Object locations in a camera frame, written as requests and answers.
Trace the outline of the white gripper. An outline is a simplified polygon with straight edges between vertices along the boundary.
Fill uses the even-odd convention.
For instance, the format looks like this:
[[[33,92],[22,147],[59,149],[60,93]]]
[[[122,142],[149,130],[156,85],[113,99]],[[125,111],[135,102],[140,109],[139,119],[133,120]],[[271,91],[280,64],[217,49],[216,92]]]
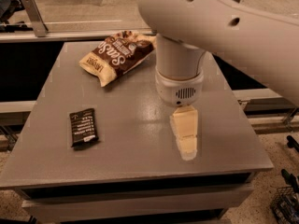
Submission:
[[[197,155],[198,111],[191,104],[200,96],[203,81],[202,69],[195,72],[155,69],[158,95],[166,105],[178,107],[170,116],[170,125],[184,161],[191,161]]]

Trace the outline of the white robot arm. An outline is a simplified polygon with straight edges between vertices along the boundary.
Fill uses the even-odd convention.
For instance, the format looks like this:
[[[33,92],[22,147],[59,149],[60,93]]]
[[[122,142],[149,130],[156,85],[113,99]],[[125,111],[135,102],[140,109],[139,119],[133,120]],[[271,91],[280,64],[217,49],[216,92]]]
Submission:
[[[212,53],[299,105],[299,22],[233,0],[136,0],[156,34],[156,89],[176,110],[170,117],[180,156],[197,155],[200,96]]]

